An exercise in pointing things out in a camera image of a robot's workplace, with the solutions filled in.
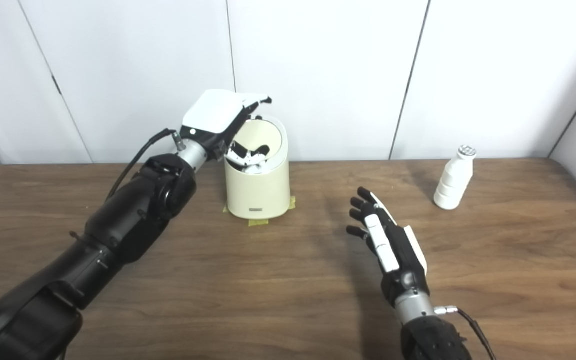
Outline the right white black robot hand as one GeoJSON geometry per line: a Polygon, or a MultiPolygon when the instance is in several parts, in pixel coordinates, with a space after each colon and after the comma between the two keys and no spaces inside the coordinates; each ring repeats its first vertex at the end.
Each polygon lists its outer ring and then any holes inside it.
{"type": "Polygon", "coordinates": [[[381,200],[365,187],[357,189],[350,205],[350,218],[361,225],[348,225],[346,232],[362,239],[377,257],[387,303],[395,308],[405,297],[429,296],[426,259],[412,228],[398,225],[381,200]]]}

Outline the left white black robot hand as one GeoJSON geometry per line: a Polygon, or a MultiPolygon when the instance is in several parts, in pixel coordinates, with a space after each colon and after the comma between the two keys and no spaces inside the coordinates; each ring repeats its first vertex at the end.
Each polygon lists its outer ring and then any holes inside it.
{"type": "Polygon", "coordinates": [[[249,149],[235,137],[260,105],[272,102],[268,95],[209,89],[183,117],[178,156],[195,173],[206,162],[224,158],[243,169],[260,166],[268,158],[269,147],[249,149]]]}

